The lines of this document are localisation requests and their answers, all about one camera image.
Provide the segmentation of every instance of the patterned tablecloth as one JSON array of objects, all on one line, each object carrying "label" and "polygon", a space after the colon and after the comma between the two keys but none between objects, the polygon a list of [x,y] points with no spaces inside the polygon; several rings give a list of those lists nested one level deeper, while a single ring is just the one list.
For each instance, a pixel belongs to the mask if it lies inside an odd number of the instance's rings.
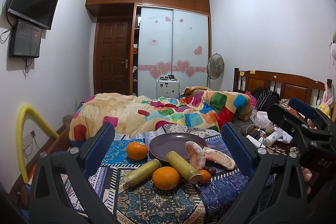
[{"label": "patterned tablecloth", "polygon": [[[152,155],[148,154],[143,161],[133,161],[127,157],[126,146],[133,141],[149,146],[154,137],[170,132],[196,134],[204,138],[208,147],[231,155],[221,136],[213,130],[166,124],[157,131],[144,132],[132,138],[116,135],[101,167],[89,178],[89,182],[110,212],[117,215],[120,223],[210,223],[221,218],[248,182],[237,166],[228,171],[215,164],[213,166],[217,173],[207,184],[191,185],[183,180],[173,190],[161,191],[149,178],[136,186],[127,187],[123,177],[151,160]],[[68,179],[65,187],[74,209],[83,212]]]}]

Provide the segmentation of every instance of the peeled orange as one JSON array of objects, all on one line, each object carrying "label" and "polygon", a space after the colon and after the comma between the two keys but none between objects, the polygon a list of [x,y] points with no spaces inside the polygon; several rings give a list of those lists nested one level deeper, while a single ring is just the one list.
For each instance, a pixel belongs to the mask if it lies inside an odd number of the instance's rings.
[{"label": "peeled orange", "polygon": [[143,160],[147,157],[148,148],[144,143],[132,142],[127,145],[126,153],[132,160]]},{"label": "peeled orange", "polygon": [[160,190],[171,190],[180,182],[180,175],[176,169],[165,166],[153,173],[153,183]]},{"label": "peeled orange", "polygon": [[211,175],[206,170],[201,170],[199,173],[202,175],[202,179],[199,181],[200,183],[208,183],[211,180]]}]

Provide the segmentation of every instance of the blue gripper pad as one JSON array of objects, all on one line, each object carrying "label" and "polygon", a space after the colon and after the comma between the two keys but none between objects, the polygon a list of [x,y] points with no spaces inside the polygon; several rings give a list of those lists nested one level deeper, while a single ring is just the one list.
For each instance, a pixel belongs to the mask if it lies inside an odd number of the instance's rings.
[{"label": "blue gripper pad", "polygon": [[240,172],[251,179],[254,175],[253,166],[257,157],[255,154],[255,146],[248,138],[243,137],[231,122],[223,125],[222,139]]},{"label": "blue gripper pad", "polygon": [[314,119],[315,118],[315,111],[314,108],[305,104],[301,100],[292,97],[289,99],[288,105],[295,109],[297,112],[301,113],[307,119]]},{"label": "blue gripper pad", "polygon": [[79,163],[83,168],[83,176],[93,176],[115,137],[114,126],[105,122],[94,137],[89,138],[81,147]]}]

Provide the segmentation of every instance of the white suitcase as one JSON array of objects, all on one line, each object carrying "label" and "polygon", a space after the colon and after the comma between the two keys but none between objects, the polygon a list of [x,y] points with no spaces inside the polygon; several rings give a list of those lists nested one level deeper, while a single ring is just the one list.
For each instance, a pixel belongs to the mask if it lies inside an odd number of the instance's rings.
[{"label": "white suitcase", "polygon": [[174,75],[160,77],[156,81],[156,98],[177,98],[180,96],[180,81]]}]

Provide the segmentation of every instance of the sliding wardrobe door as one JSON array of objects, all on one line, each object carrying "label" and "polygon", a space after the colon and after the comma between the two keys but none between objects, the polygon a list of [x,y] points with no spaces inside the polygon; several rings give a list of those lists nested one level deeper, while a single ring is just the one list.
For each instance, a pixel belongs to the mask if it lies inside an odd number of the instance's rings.
[{"label": "sliding wardrobe door", "polygon": [[138,95],[156,98],[156,80],[171,74],[173,10],[142,8]]},{"label": "sliding wardrobe door", "polygon": [[206,86],[208,58],[208,17],[174,10],[172,64],[180,94],[187,86]]}]

